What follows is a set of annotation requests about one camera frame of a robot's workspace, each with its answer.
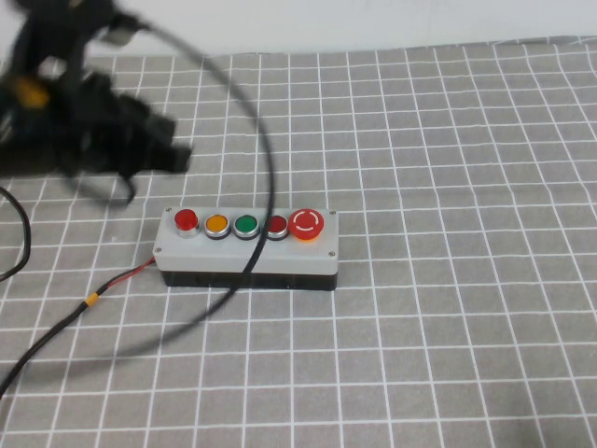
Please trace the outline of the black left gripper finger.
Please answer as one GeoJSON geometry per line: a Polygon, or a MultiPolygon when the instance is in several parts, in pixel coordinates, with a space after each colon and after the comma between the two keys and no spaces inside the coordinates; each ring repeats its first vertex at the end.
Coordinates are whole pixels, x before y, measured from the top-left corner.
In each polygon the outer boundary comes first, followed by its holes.
{"type": "Polygon", "coordinates": [[[172,142],[175,126],[176,123],[173,119],[155,112],[145,103],[139,104],[138,133],[143,138],[172,142]]]}
{"type": "Polygon", "coordinates": [[[193,147],[156,143],[155,170],[160,172],[187,172],[193,155],[193,147]]]}

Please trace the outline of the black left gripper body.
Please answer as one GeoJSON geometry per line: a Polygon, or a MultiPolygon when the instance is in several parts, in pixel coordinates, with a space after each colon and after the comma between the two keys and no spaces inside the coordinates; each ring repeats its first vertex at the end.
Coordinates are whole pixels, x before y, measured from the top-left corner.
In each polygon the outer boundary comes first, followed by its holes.
{"type": "Polygon", "coordinates": [[[59,144],[61,174],[70,178],[83,172],[116,174],[130,180],[156,171],[155,144],[160,141],[138,133],[139,104],[147,102],[113,91],[112,77],[103,73],[76,81],[61,75],[59,86],[68,114],[59,144]]]}

